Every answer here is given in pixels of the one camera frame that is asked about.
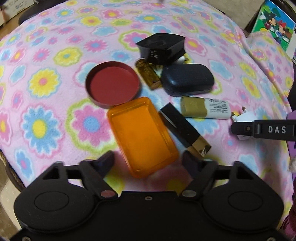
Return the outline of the amber glass bottle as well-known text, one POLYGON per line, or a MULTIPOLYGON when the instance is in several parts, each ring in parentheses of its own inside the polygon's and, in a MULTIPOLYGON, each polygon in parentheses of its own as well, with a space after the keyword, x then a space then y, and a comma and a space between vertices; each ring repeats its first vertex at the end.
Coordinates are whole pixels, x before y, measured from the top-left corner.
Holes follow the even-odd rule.
POLYGON ((159 76, 155 73, 152 66, 144 58, 137 59, 137 61, 135 62, 135 67, 142 79, 151 90, 155 90, 160 87, 161 80, 159 76))

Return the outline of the white power adapter plug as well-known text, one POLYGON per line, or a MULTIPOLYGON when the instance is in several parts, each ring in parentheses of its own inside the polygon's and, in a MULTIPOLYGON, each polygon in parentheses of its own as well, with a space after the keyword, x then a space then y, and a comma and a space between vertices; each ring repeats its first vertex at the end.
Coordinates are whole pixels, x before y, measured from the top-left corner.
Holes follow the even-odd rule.
MULTIPOLYGON (((236 123, 236 122, 253 122, 254 120, 256 120, 255 114, 252 111, 248 111, 244 106, 242 107, 242 113, 241 114, 234 113, 232 111, 231 118, 232 118, 233 123, 236 123)), ((248 140, 250 138, 250 136, 244 136, 244 135, 239 135, 239 134, 234 134, 234 135, 237 135, 238 139, 241 140, 241 141, 248 140)))

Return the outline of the black square box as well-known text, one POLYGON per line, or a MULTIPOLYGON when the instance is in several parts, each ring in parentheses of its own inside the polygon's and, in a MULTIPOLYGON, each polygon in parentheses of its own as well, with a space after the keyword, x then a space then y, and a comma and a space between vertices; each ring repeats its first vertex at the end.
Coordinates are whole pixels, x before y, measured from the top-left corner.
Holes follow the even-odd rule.
POLYGON ((136 43, 141 58, 155 65, 172 65, 185 55, 185 37, 171 33, 155 33, 136 43))

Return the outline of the black and gold lipstick box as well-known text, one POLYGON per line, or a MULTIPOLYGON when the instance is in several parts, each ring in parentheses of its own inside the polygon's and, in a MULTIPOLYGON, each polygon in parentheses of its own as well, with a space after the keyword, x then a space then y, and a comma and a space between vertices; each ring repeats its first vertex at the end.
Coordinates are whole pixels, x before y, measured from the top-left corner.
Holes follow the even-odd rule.
POLYGON ((171 103, 159 110, 159 116, 192 155, 203 159, 210 151, 211 145, 171 103))

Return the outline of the pink floral fleece blanket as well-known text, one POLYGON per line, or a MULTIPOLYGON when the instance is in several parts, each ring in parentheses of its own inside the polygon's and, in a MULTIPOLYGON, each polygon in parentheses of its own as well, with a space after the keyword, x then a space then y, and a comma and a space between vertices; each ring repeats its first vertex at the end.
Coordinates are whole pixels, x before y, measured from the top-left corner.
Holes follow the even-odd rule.
POLYGON ((97 64, 133 67, 137 42, 155 33, 185 37, 189 63, 214 76, 208 98, 229 102, 263 120, 291 112, 292 61, 268 32, 245 36, 204 1, 67 1, 41 12, 1 38, 1 150, 22 187, 53 162, 68 165, 114 150, 107 183, 117 192, 180 192, 189 175, 180 162, 145 179, 133 178, 107 111, 94 105, 85 78, 97 64))

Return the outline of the Mickey Mouse picture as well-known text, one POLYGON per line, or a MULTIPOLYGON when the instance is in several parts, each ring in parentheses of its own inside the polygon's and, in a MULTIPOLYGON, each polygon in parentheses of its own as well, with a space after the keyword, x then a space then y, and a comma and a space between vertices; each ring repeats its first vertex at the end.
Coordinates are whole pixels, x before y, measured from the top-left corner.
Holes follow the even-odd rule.
POLYGON ((288 15, 287 10, 280 8, 274 1, 264 1, 258 12, 254 26, 255 32, 270 32, 276 42, 290 58, 295 53, 295 20, 288 15))

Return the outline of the gold and white tube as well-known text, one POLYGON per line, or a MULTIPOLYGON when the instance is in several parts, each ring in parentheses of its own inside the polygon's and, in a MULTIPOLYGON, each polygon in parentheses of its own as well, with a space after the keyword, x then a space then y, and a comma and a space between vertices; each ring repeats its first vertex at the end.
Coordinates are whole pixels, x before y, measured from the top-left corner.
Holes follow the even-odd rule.
POLYGON ((182 96, 181 113, 186 118, 212 118, 226 120, 231 117, 227 101, 202 97, 182 96))

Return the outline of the orange plastic tray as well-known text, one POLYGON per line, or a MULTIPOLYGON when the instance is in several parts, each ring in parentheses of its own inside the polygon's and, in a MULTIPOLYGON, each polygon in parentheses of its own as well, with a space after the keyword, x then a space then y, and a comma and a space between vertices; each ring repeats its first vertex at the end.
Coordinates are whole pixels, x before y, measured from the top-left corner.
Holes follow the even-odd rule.
POLYGON ((178 159, 178 149, 148 97, 116 106, 107 117, 133 177, 145 178, 178 159))

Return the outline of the cardboard box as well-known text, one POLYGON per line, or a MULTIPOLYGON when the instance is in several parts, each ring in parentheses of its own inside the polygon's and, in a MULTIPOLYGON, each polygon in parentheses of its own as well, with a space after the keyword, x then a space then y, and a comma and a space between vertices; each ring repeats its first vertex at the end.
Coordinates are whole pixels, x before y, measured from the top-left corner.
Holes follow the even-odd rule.
POLYGON ((16 16, 19 12, 29 8, 33 0, 7 0, 1 1, 1 26, 16 16))

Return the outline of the dark blue glasses case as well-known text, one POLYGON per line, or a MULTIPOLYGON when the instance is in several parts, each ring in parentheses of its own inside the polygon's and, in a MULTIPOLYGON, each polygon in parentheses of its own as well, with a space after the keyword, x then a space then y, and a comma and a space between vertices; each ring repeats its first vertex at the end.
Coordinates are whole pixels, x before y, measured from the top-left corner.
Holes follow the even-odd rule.
POLYGON ((163 67, 162 87, 170 96, 196 95, 209 92, 215 79, 202 64, 174 64, 163 67))

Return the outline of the round red tin lid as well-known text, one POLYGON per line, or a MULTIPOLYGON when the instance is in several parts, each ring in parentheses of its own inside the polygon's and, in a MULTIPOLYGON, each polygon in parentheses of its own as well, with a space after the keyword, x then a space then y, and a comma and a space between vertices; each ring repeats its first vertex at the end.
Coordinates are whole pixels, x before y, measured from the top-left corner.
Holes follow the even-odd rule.
POLYGON ((85 78, 85 89, 90 100, 107 109, 133 100, 140 87, 136 72, 127 64, 117 61, 96 65, 85 78))

